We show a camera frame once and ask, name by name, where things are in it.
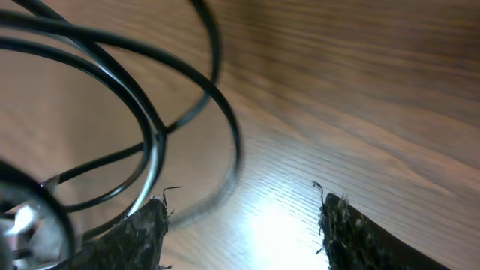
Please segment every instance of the coiled cable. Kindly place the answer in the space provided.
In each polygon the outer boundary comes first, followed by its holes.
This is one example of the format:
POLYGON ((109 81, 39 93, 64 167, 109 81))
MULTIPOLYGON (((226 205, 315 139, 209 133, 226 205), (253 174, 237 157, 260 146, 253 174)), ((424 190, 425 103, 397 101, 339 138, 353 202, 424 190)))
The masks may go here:
POLYGON ((137 152, 143 151, 142 159, 137 168, 128 177, 128 179, 118 187, 87 202, 82 202, 77 205, 64 205, 64 210, 66 212, 75 212, 96 206, 120 194, 138 179, 150 161, 151 165, 149 168, 148 177, 145 180, 143 189, 136 200, 117 217, 114 217, 112 220, 109 220, 108 222, 85 232, 83 234, 83 240, 91 239, 96 235, 105 232, 115 223, 118 223, 125 215, 130 215, 131 213, 135 212, 138 207, 140 207, 141 203, 145 200, 146 196, 156 184, 158 176, 160 175, 167 146, 167 134, 171 134, 183 125, 186 125, 189 121, 191 121, 191 119, 198 115, 201 109, 203 109, 208 103, 209 98, 212 98, 220 107, 232 130, 233 142, 235 146, 232 168, 229 171, 229 175, 226 177, 221 189, 218 190, 216 194, 206 201, 201 202, 199 205, 195 205, 193 208, 188 210, 186 214, 181 214, 177 216, 176 219, 174 218, 171 220, 170 226, 177 227, 180 224, 184 224, 185 221, 191 220, 192 218, 207 212, 213 206, 216 206, 222 199, 227 197, 228 191, 231 191, 236 183, 242 157, 242 142, 238 122, 232 111, 232 108, 227 99, 215 86, 215 83, 218 81, 218 74, 220 71, 221 43, 217 23, 213 19, 212 13, 209 11, 203 0, 190 1, 199 14, 204 26, 207 29, 208 36, 210 37, 212 54, 211 79, 207 79, 193 67, 170 55, 169 53, 154 48, 153 46, 149 46, 148 44, 130 40, 125 37, 119 37, 105 31, 72 25, 41 1, 14 1, 28 11, 32 12, 34 15, 39 16, 39 18, 9 10, 0 10, 0 26, 34 32, 53 38, 61 38, 62 41, 66 41, 69 44, 75 44, 75 47, 78 47, 80 50, 87 53, 89 57, 95 60, 96 64, 93 64, 90 61, 72 55, 68 52, 61 51, 60 49, 9 37, 0 37, 0 49, 29 53, 62 62, 74 68, 78 68, 81 71, 93 76, 95 79, 100 80, 129 107, 130 111, 135 115, 136 120, 139 122, 139 126, 142 131, 142 143, 116 153, 109 154, 105 157, 98 158, 97 160, 90 161, 46 181, 49 182, 53 179, 58 179, 58 184, 61 184, 76 176, 86 173, 89 170, 111 164, 112 162, 119 161, 137 152), (101 49, 97 43, 122 48, 124 50, 130 50, 131 52, 139 53, 151 59, 157 60, 158 62, 163 63, 164 65, 182 73, 190 80, 193 80, 204 90, 205 94, 177 121, 172 123, 169 127, 165 127, 155 111, 152 103, 134 78, 128 74, 128 72, 113 57, 101 49))

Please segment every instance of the black cable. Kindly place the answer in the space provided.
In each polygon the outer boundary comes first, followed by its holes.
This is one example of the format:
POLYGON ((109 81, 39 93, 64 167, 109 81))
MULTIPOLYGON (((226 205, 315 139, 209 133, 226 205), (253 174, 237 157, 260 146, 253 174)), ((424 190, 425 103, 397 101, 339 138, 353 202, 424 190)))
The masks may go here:
MULTIPOLYGON (((40 16, 40 17, 48 17, 57 20, 65 20, 59 14, 57 14, 54 10, 50 9, 44 3, 38 0, 13 0, 18 5, 21 5, 26 10, 32 12, 33 14, 40 16)), ((212 12, 207 7, 206 3, 203 0, 190 0, 192 5, 195 7, 196 12, 199 14, 200 19, 202 20, 203 25, 205 26, 208 37, 210 40, 211 46, 211 81, 216 84, 218 81, 218 75, 220 73, 220 65, 221 65, 221 41, 220 35, 218 31, 218 24, 215 22, 214 17, 212 16, 212 12)), ((91 53, 102 51, 100 54, 106 54, 106 52, 101 49, 98 45, 94 44, 94 49, 83 48, 85 50, 89 50, 91 53)), ((181 116, 177 121, 172 123, 166 129, 166 133, 170 134, 176 131, 178 128, 186 125, 189 121, 191 121, 195 116, 197 116, 200 111, 206 106, 209 102, 210 96, 208 94, 204 94, 202 98, 189 109, 183 116, 181 116)), ((86 164, 77 166, 73 169, 68 170, 67 172, 63 172, 60 175, 56 175, 47 181, 51 181, 53 179, 58 179, 59 183, 66 182, 74 177, 77 177, 83 173, 86 173, 90 170, 97 169, 98 167, 102 167, 107 164, 111 164, 116 161, 120 161, 124 158, 129 157, 130 155, 134 155, 135 153, 141 151, 141 143, 133 145, 129 148, 126 148, 121 151, 117 151, 115 153, 109 154, 105 157, 100 157, 97 160, 93 160, 86 164)))
MULTIPOLYGON (((23 6, 25 9, 27 9, 28 11, 31 11, 33 14, 37 16, 52 18, 55 20, 68 23, 62 16, 57 14, 54 10, 50 9, 47 5, 45 5, 41 1, 37 1, 37 0, 13 0, 13 1, 16 2, 18 5, 23 6)), ((145 93, 143 93, 143 90, 140 88, 137 82, 131 77, 131 75, 112 56, 110 56, 107 52, 101 49, 96 43, 92 43, 88 41, 85 42, 81 38, 72 39, 72 41, 76 43, 82 50, 87 52, 95 61, 99 62, 104 67, 108 67, 107 69, 111 71, 114 75, 121 76, 122 78, 121 81, 123 83, 126 82, 126 84, 128 85, 128 88, 132 89, 132 92, 135 92, 136 95, 140 96, 140 99, 138 101, 140 102, 140 104, 142 104, 144 108, 147 108, 146 112, 151 117, 152 123, 154 123, 154 126, 156 127, 157 132, 159 133, 158 139, 160 141, 160 144, 164 145, 165 144, 164 140, 167 139, 167 135, 165 132, 166 128, 164 127, 164 124, 161 122, 160 118, 158 118, 158 114, 156 113, 153 105, 150 103, 150 100, 146 97, 145 93)), ((142 143, 140 143, 139 145, 136 145, 136 149, 137 148, 141 149, 142 143)), ((164 151, 161 148, 162 146, 158 149, 159 155, 160 155, 160 164, 159 164, 160 168, 163 163, 163 155, 164 155, 164 151)), ((120 151, 120 153, 118 153, 118 156, 126 158, 125 156, 126 153, 128 154, 135 153, 129 150, 131 150, 131 148, 120 151)), ((100 166, 106 165, 104 162, 99 162, 99 161, 95 160, 94 162, 89 162, 86 165, 87 166, 97 165, 97 164, 99 164, 100 166)), ((141 163, 140 165, 142 165, 143 169, 146 168, 146 163, 141 163)), ((67 212, 77 212, 80 210, 90 208, 92 206, 96 206, 97 204, 106 202, 109 199, 112 199, 113 197, 115 197, 116 195, 120 194, 122 191, 127 189, 129 186, 131 186, 141 175, 143 169, 141 171, 137 171, 138 173, 135 175, 136 178, 129 177, 126 181, 124 181, 123 183, 121 183, 119 186, 115 187, 108 193, 105 193, 104 195, 96 197, 94 199, 90 199, 87 202, 82 202, 76 205, 67 205, 65 206, 65 210, 67 212)), ((74 171, 71 172, 71 170, 68 171, 67 173, 69 172, 70 174, 69 175, 67 174, 67 176, 79 175, 74 171)), ((58 183, 62 183, 68 180, 68 178, 65 178, 62 176, 64 175, 62 174, 60 175, 60 177, 53 178, 53 179, 58 180, 58 183)))
MULTIPOLYGON (((48 7, 41 1, 38 1, 38 0, 13 0, 13 1, 16 2, 18 5, 24 7, 27 11, 32 12, 36 16, 67 22, 62 16, 57 14, 54 10, 52 10, 50 7, 48 7)), ((213 83, 216 83, 218 80, 218 74, 220 71, 220 63, 221 63, 221 42, 220 42, 220 35, 218 34, 217 23, 215 22, 215 19, 212 16, 212 13, 210 12, 208 7, 202 0, 191 0, 191 3, 195 7, 197 13, 200 16, 200 19, 202 20, 208 32, 209 40, 211 43, 211 55, 212 55, 211 81, 213 83)), ((86 42, 85 40, 72 40, 72 41, 75 42, 82 50, 86 51, 95 61, 99 62, 100 64, 103 64, 104 63, 103 59, 107 58, 111 62, 113 62, 114 65, 119 66, 119 64, 96 43, 90 43, 88 41, 86 42)), ((208 103, 209 98, 210 98, 209 95, 205 93, 202 96, 202 98, 195 104, 194 107, 189 109, 182 117, 180 117, 177 121, 172 123, 166 129, 166 133, 167 134, 172 133, 173 131, 176 131, 178 128, 182 127, 183 125, 186 125, 191 119, 193 119, 195 116, 197 116, 200 113, 200 111, 208 103)), ((70 180, 90 170, 119 161, 141 150, 142 150, 142 143, 139 143, 129 148, 126 148, 124 150, 118 151, 113 154, 109 154, 105 157, 101 157, 97 160, 93 160, 86 164, 70 169, 67 172, 63 172, 62 174, 54 176, 51 179, 48 179, 46 181, 47 182, 58 181, 58 183, 61 184, 63 182, 66 182, 67 180, 70 180)), ((129 184, 126 181, 123 184, 119 185, 116 189, 111 190, 110 194, 119 194, 128 186, 129 184)), ((71 205, 67 207, 67 210, 69 212, 83 210, 92 206, 92 203, 96 203, 96 202, 102 203, 105 200, 113 198, 114 196, 115 195, 104 196, 103 198, 105 199, 103 200, 99 198, 95 198, 95 199, 89 200, 88 202, 84 202, 78 205, 71 205)))
POLYGON ((112 77, 107 76, 99 67, 94 64, 86 61, 83 58, 80 58, 76 55, 64 52, 60 49, 44 46, 38 43, 32 43, 24 40, 17 40, 8 37, 0 37, 0 49, 3 50, 14 50, 21 53, 29 53, 36 56, 42 56, 48 59, 55 60, 57 62, 62 62, 67 65, 71 65, 75 68, 80 69, 81 71, 86 72, 89 75, 92 75, 97 80, 101 81, 104 85, 112 89, 112 91, 119 97, 121 100, 127 104, 130 111, 135 115, 136 120, 139 122, 140 130, 142 131, 142 136, 145 142, 146 155, 142 157, 139 166, 133 171, 133 173, 128 177, 127 181, 119 185, 116 189, 105 193, 102 196, 99 196, 95 199, 91 199, 87 202, 80 203, 73 206, 65 206, 65 211, 74 212, 75 210, 87 209, 92 206, 96 206, 99 203, 107 201, 119 192, 122 192, 124 189, 132 185, 135 180, 140 176, 140 174, 145 169, 149 159, 150 149, 152 148, 152 137, 149 120, 143 114, 142 109, 138 103, 130 96, 127 90, 112 77))
MULTIPOLYGON (((205 5, 203 5, 203 6, 199 5, 196 8, 197 9, 205 8, 205 5)), ((162 62, 165 65, 168 65, 171 68, 174 68, 177 71, 183 73, 186 77, 190 78, 195 83, 199 84, 204 89, 205 93, 207 93, 208 95, 211 95, 213 97, 215 102, 217 102, 218 106, 222 109, 223 113, 225 114, 225 116, 226 116, 226 118, 229 122, 230 128, 232 129, 232 135, 233 135, 234 145, 235 145, 235 160, 234 160, 234 164, 233 164, 233 168, 232 168, 233 174, 231 174, 230 177, 227 178, 227 184, 229 184, 229 185, 232 184, 232 183, 235 184, 234 183, 235 181, 233 179, 236 177, 236 174, 239 171, 240 161, 241 161, 241 147, 242 147, 241 140, 240 140, 240 134, 239 134, 239 127, 238 127, 236 118, 235 118, 235 116, 233 114, 233 111, 231 110, 230 105, 228 104, 227 100, 220 93, 220 91, 215 87, 215 85, 212 82, 210 82, 207 78, 205 78, 201 73, 199 73, 198 71, 193 69, 191 66, 189 66, 188 64, 185 64, 184 62, 178 60, 177 58, 175 58, 175 57, 173 57, 173 56, 171 56, 171 55, 169 55, 169 54, 167 54, 167 53, 165 53, 165 52, 163 52, 159 49, 155 49, 152 46, 148 46, 148 45, 145 45, 143 43, 139 43, 139 42, 136 42, 136 41, 133 41, 133 40, 128 40, 126 38, 118 37, 118 36, 115 36, 113 34, 108 34, 108 33, 102 32, 102 31, 95 31, 95 30, 92 30, 92 29, 89 29, 89 28, 70 25, 70 24, 63 23, 63 22, 57 22, 57 21, 54 21, 54 20, 51 20, 51 19, 35 19, 35 18, 31 18, 29 16, 25 16, 25 15, 22 15, 22 14, 19 14, 19 13, 14 13, 14 12, 9 12, 9 11, 6 11, 6 10, 2 10, 2 11, 0 11, 0 25, 10 26, 10 27, 14 27, 16 29, 21 29, 21 30, 29 30, 29 31, 34 31, 34 32, 46 32, 46 33, 50 33, 50 34, 54 34, 54 35, 62 35, 62 36, 68 37, 72 40, 81 40, 82 42, 91 42, 91 43, 98 42, 98 43, 103 43, 103 44, 107 44, 107 45, 114 46, 114 47, 120 47, 120 48, 123 48, 123 49, 126 49, 126 50, 131 50, 135 53, 140 53, 140 54, 143 54, 144 56, 148 56, 150 58, 153 58, 153 59, 155 59, 159 62, 162 62)), ((220 47, 215 49, 215 47, 212 46, 212 50, 217 50, 218 52, 220 52, 219 48, 220 47)), ((219 64, 217 65, 217 67, 213 67, 214 72, 215 72, 215 68, 218 69, 218 67, 219 67, 219 64)), ((110 66, 108 68, 109 68, 108 69, 109 71, 115 70, 115 66, 114 67, 110 66)), ((119 79, 121 79, 122 82, 124 82, 123 81, 123 79, 124 79, 123 75, 124 74, 122 74, 122 72, 120 70, 115 70, 115 72, 113 72, 113 73, 116 76, 118 75, 117 77, 119 79)), ((135 90, 135 84, 134 83, 130 82, 130 83, 125 83, 125 84, 135 95, 137 94, 134 91, 135 90)), ((138 101, 142 104, 142 106, 144 106, 144 109, 145 109, 145 106, 148 107, 148 105, 146 105, 146 104, 148 104, 148 102, 145 102, 144 100, 142 100, 142 95, 140 95, 140 98, 138 98, 138 101)), ((122 154, 124 156, 127 156, 130 153, 135 152, 137 149, 138 148, 136 148, 136 145, 135 145, 135 146, 129 148, 128 151, 126 151, 126 150, 122 151, 122 154)), ((161 152, 161 154, 162 154, 161 158, 162 158, 162 162, 163 162, 164 148, 161 147, 161 149, 159 149, 159 152, 161 152)), ((110 156, 107 156, 107 157, 103 157, 103 160, 100 159, 101 162, 100 162, 100 160, 92 161, 91 163, 89 163, 89 166, 92 167, 92 164, 94 164, 94 165, 108 164, 113 158, 118 157, 117 154, 118 153, 111 154, 110 156)), ((158 173, 160 172, 159 169, 160 169, 160 167, 158 167, 155 170, 155 179, 158 177, 158 173)), ((74 176, 74 175, 78 175, 78 174, 70 171, 70 175, 74 176)), ((218 202, 221 200, 221 198, 223 196, 222 194, 223 194, 222 192, 220 192, 218 194, 215 194, 210 200, 205 201, 200 206, 197 206, 196 209, 193 209, 193 211, 190 211, 190 212, 191 213, 193 213, 193 212, 201 213, 201 212, 206 211, 210 206, 218 204, 218 202)), ((109 222, 99 226, 98 228, 95 228, 93 230, 90 230, 90 231, 86 232, 84 234, 84 239, 91 238, 92 236, 95 236, 98 233, 102 233, 104 230, 108 230, 115 222, 118 222, 124 216, 123 215, 124 213, 115 217, 114 219, 110 220, 109 222)))

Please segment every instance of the black fibrous material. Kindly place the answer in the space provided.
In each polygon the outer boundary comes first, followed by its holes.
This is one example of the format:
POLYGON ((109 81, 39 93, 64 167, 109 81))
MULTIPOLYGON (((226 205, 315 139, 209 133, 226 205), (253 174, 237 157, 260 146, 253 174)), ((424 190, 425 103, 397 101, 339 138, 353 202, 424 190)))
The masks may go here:
POLYGON ((167 209, 159 199, 146 205, 86 245, 57 270, 158 270, 162 240, 168 230, 167 209))
POLYGON ((374 223, 349 202, 313 183, 322 197, 320 230, 331 270, 447 269, 374 223))

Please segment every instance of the table surface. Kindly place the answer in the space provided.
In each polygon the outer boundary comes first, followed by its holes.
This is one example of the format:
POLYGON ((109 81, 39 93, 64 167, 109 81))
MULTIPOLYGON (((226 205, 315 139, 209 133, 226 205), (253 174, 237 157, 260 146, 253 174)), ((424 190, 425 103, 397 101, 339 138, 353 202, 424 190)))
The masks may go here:
MULTIPOLYGON (((315 255, 320 194, 350 203, 453 269, 480 264, 480 2, 211 0, 220 23, 219 88, 241 124, 245 162, 229 199, 167 233, 176 269, 327 269, 315 255)), ((209 42, 188 1, 48 0, 72 23, 145 41, 209 73, 209 42)), ((21 11, 10 1, 0 7, 21 11)), ((73 49, 33 34, 3 35, 73 49)), ((201 95, 169 68, 106 47, 170 123, 201 95)), ((62 64, 0 52, 0 157, 38 181, 140 140, 99 82, 62 64)), ((154 194, 175 215, 224 183, 232 140, 210 103, 174 133, 154 194)), ((65 204, 126 179, 139 155, 57 190, 65 204)), ((87 230, 141 187, 73 216, 87 230)))

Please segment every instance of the wooden table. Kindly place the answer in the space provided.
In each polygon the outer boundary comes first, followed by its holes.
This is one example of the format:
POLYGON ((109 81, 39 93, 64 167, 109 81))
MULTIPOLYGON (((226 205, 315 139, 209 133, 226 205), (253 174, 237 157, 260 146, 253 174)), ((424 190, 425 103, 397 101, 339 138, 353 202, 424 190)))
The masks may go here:
MULTIPOLYGON (((207 74, 206 32, 188 1, 49 0, 73 23, 154 44, 207 74)), ((176 269, 326 269, 315 255, 312 181, 453 269, 480 265, 480 2, 212 0, 223 34, 219 87, 241 123, 235 192, 167 234, 176 269)), ((0 7, 17 9, 9 1, 0 7)), ((28 36, 72 51, 33 34, 28 36)), ((107 47, 170 123, 200 96, 182 76, 107 47)), ((62 64, 0 52, 0 156, 48 179, 140 141, 134 117, 99 82, 62 64)), ((155 193, 179 215, 218 189, 232 157, 210 103, 169 138, 155 193)), ((68 203, 126 179, 139 156, 58 190, 68 203)), ((79 230, 117 215, 141 183, 76 214, 79 230)))

